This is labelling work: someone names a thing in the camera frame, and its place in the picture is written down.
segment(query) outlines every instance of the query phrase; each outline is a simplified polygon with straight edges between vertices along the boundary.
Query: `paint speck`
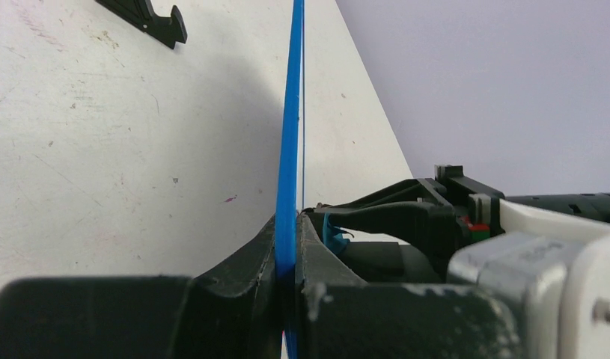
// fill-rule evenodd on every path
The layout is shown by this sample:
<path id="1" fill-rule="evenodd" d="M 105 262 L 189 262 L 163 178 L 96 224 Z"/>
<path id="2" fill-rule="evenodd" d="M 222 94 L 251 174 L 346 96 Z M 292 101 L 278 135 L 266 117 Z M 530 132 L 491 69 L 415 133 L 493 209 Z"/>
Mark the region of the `paint speck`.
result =
<path id="1" fill-rule="evenodd" d="M 234 197 L 230 197 L 227 200 L 224 200 L 223 203 L 230 203 L 233 200 L 236 200 L 236 198 L 239 197 L 238 194 L 235 194 Z"/>

